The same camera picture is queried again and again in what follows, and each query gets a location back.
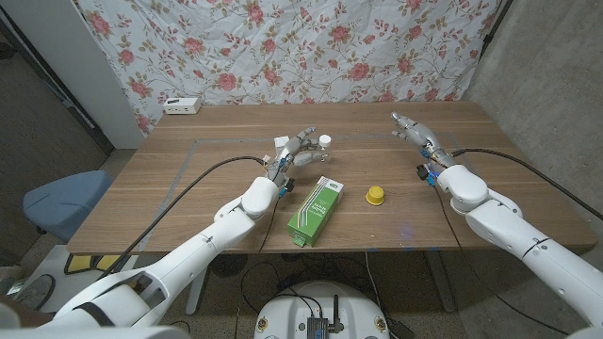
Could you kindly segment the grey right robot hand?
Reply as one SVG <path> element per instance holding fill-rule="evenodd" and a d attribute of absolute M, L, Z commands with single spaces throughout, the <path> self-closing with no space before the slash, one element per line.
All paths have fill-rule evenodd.
<path fill-rule="evenodd" d="M 391 113 L 391 119 L 398 128 L 393 135 L 412 144 L 431 166 L 444 170 L 456 165 L 430 128 L 397 112 Z"/>

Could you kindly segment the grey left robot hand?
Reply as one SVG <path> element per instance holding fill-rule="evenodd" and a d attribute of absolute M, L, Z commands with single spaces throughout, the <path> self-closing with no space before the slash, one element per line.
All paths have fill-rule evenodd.
<path fill-rule="evenodd" d="M 332 138 L 321 135 L 311 138 L 315 127 L 308 127 L 288 140 L 277 152 L 275 159 L 268 165 L 267 177 L 278 187 L 288 181 L 286 172 L 291 166 L 302 168 L 314 162 L 325 162 L 329 158 Z"/>

